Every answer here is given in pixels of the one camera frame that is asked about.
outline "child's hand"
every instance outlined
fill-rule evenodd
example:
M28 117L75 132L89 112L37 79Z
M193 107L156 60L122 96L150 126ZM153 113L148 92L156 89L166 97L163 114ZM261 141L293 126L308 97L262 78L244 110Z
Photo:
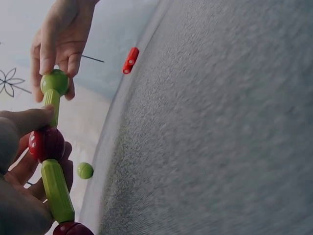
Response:
M74 98L72 79L79 70L97 2L98 0L56 0L50 8L31 48L31 77L37 102L43 99L40 79L42 75L50 73L56 64L70 78L66 99Z

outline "stacked toy pieces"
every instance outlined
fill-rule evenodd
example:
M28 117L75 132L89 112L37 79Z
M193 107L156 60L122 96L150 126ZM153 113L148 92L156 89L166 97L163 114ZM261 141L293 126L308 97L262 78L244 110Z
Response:
M34 131L29 138L29 152L42 163L42 179L51 213L59 225L53 235L93 235L83 224L75 222L75 211L59 160L64 155L65 141L57 129L61 96L68 89L68 77L54 70L41 79L44 104L54 105L54 117L49 126Z

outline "hand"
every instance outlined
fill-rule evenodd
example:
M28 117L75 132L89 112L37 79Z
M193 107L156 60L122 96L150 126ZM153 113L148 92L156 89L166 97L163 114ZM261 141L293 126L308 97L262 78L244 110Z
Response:
M38 162L29 152L29 133L46 126L53 117L53 107L30 109L23 112L0 111L0 234L44 235L54 222L48 203L44 202L42 179L29 188L25 183L33 176ZM73 182L73 163L68 160L71 145L60 162L67 186ZM21 160L10 171L10 165Z
M50 8L31 47L31 77L37 102L43 99L41 77L50 73L56 64L70 78L66 99L74 98L72 79L79 70L97 2L98 0L56 0Z

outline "red ball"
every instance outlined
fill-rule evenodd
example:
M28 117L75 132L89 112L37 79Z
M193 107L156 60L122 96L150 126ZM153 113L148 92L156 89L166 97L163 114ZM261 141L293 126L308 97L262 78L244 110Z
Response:
M81 223L74 221L59 224L53 235L94 235L93 232Z
M65 141L57 128L45 127L30 134L28 147L29 152L40 163L46 159L59 161L64 155Z

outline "toy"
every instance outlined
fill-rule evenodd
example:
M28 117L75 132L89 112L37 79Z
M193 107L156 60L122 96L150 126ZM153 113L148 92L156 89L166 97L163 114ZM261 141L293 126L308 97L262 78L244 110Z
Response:
M124 64L124 66L122 68L123 74L125 74L125 75L129 74L132 71L132 69L133 69L133 66L129 65L127 63L127 61L125 61L125 64Z
M65 141L56 128L58 124L60 97L68 89L68 77L61 70L54 70L41 80L44 103L53 104L55 114L50 126L31 133L29 152L42 163L42 179L51 214L59 223L54 235L93 235L86 226L77 223L61 165L58 163L65 151Z
M68 77L61 70L53 70L51 74L42 77L40 88L44 94L44 104L54 105L54 118L51 121L50 126L57 127L60 98L67 92Z
M133 47L128 54L127 63L129 65L134 65L136 63L138 55L139 55L139 49L136 47Z
M53 235L93 235L85 225L74 221L59 224L53 231Z
M93 176L93 167L88 163L79 163L77 174L80 178L87 180Z
M29 137L29 152L42 163L46 159L59 161L65 151L65 141L56 127L45 127L39 131L33 131Z
M139 49L136 47L131 48L126 58L126 61L124 63L124 66L122 68L123 74L127 75L132 71L133 66L136 63L136 60L138 58L138 55L139 55Z

